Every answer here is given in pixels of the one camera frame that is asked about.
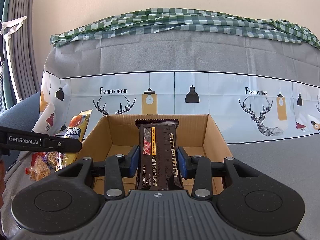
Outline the person's left hand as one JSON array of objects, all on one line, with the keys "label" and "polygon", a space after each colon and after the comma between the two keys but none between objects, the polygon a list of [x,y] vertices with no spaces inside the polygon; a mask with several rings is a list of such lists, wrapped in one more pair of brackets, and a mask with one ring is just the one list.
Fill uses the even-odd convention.
[{"label": "person's left hand", "polygon": [[2,196],[5,190],[4,177],[5,177],[5,165],[4,165],[4,161],[1,159],[0,161],[0,208],[2,208],[4,203],[3,196]]}]

